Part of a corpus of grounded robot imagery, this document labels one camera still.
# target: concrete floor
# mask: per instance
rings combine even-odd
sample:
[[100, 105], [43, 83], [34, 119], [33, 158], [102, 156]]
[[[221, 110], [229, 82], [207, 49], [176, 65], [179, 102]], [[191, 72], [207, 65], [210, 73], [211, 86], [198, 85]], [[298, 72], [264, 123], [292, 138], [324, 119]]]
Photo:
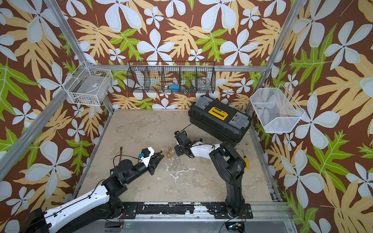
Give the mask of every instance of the concrete floor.
[[[120, 147], [123, 147], [123, 154], [134, 157], [146, 147], [152, 147], [156, 152], [164, 148], [167, 154], [168, 147], [174, 150], [176, 145], [174, 132], [188, 124], [187, 111], [115, 111], [79, 196], [94, 189], [99, 180], [109, 176], [113, 157], [119, 154]], [[194, 125], [187, 127], [186, 132], [192, 141], [202, 138], [204, 143], [221, 143]], [[244, 151], [250, 165], [242, 179], [245, 200], [272, 201], [249, 132], [235, 148], [242, 157]], [[115, 159], [115, 164], [118, 162], [119, 157]], [[205, 202], [224, 201], [226, 198], [225, 181], [220, 178], [210, 159], [192, 159], [186, 155], [178, 157], [175, 151], [171, 159], [167, 155], [163, 158], [153, 176], [146, 173], [127, 187], [128, 190], [120, 196], [122, 201]]]

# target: black mounting plate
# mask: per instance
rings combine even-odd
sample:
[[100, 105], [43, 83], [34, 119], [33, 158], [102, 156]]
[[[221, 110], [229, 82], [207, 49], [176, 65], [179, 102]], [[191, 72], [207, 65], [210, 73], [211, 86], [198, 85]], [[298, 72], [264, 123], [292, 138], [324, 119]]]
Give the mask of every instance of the black mounting plate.
[[[201, 204], [205, 205], [211, 214], [214, 213], [215, 219], [231, 218], [227, 213], [225, 202], [201, 202]], [[254, 217], [251, 206], [248, 203], [244, 204], [241, 212], [245, 214], [241, 214], [239, 218], [245, 217], [245, 215], [247, 219], [252, 219]]]

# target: black toolbox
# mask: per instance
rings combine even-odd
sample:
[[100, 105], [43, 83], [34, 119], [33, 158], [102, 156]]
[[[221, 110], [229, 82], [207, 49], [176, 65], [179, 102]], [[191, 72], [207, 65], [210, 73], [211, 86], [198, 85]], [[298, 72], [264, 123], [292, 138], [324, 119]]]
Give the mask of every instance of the black toolbox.
[[234, 147], [251, 124], [248, 115], [206, 95], [190, 106], [188, 115], [192, 124], [222, 142], [230, 142]]

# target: floral wallpaper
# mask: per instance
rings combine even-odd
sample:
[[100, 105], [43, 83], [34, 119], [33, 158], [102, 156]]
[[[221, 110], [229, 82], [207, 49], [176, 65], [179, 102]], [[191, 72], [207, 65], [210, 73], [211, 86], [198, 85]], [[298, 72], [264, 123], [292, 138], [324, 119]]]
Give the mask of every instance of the floral wallpaper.
[[[0, 0], [0, 162], [62, 90], [78, 61], [42, 0]], [[0, 232], [72, 197], [102, 132], [104, 107], [65, 101], [0, 181]]]
[[291, 133], [255, 124], [298, 232], [373, 232], [372, 12], [368, 0], [309, 0], [265, 83], [305, 111]]
[[262, 65], [293, 0], [58, 1], [93, 64]]

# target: plastic container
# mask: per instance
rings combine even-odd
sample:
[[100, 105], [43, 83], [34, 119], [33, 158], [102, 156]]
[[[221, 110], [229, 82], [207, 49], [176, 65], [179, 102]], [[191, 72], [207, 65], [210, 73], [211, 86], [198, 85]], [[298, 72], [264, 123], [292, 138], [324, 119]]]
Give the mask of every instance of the plastic container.
[[248, 115], [206, 95], [190, 106], [188, 115], [192, 124], [222, 142], [230, 142], [234, 147], [251, 124]]
[[295, 109], [289, 101], [293, 97], [289, 92], [287, 94], [288, 97], [280, 88], [259, 88], [250, 97], [266, 133], [290, 133], [304, 115], [298, 103], [298, 111]]

